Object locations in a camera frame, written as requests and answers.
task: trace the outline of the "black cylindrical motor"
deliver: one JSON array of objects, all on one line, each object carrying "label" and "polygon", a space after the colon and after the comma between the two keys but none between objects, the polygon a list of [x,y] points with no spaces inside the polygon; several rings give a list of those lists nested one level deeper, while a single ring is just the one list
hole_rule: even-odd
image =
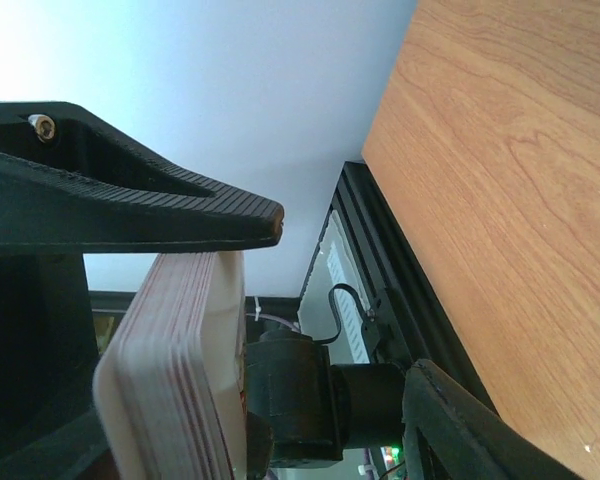
[{"label": "black cylindrical motor", "polygon": [[404,374],[390,364],[331,366],[345,449],[402,445]]},{"label": "black cylindrical motor", "polygon": [[271,466],[322,468],[345,448],[401,443],[404,375],[393,365],[330,365],[325,346],[278,330],[247,347],[247,407],[273,429]]}]

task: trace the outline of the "metal screw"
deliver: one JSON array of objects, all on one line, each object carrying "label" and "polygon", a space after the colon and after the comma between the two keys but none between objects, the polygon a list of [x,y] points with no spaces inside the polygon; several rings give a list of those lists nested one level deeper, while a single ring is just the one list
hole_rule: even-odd
[{"label": "metal screw", "polygon": [[49,143],[56,136],[56,124],[46,115],[30,115],[29,123],[33,126],[38,139],[42,143]]}]

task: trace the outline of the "black cable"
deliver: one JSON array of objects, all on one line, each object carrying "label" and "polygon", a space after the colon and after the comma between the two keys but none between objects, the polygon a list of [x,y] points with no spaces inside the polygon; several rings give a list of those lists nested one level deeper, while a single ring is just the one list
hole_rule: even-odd
[{"label": "black cable", "polygon": [[329,290],[329,307],[331,307],[331,313],[333,314],[333,318],[336,321],[336,334],[333,337],[325,338],[324,340],[317,340],[316,343],[319,345],[329,345],[335,342],[342,333],[342,317],[340,316],[340,311],[338,310],[338,305],[336,304],[336,292],[338,290],[343,290],[347,292],[351,297],[353,297],[353,301],[356,304],[356,309],[358,313],[362,317],[363,320],[368,318],[367,312],[364,310],[362,306],[362,301],[360,300],[360,296],[355,288],[351,285],[347,285],[346,283],[338,283],[334,285],[334,287]]},{"label": "black cable", "polygon": [[391,475],[392,473],[400,470],[402,467],[404,467],[404,460],[401,461],[398,465],[396,465],[395,467],[391,467],[389,470],[387,470],[386,472],[384,472],[382,475],[380,475],[380,478],[378,480],[386,480],[387,478],[389,478],[389,475]]}]

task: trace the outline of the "wooden surface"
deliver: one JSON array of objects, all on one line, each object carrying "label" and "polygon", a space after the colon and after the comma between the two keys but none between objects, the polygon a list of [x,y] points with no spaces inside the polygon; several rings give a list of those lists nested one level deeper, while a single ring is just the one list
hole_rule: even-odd
[{"label": "wooden surface", "polygon": [[421,0],[363,156],[503,419],[600,478],[600,2]]}]

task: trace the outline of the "white wall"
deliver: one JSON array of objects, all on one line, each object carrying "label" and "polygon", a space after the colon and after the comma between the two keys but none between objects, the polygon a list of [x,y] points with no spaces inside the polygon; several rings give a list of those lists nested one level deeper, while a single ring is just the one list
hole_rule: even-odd
[{"label": "white wall", "polygon": [[[280,201],[251,294],[296,296],[342,163],[359,158],[413,0],[0,0],[0,100],[67,100],[189,169]],[[136,290],[152,256],[89,256]]]}]

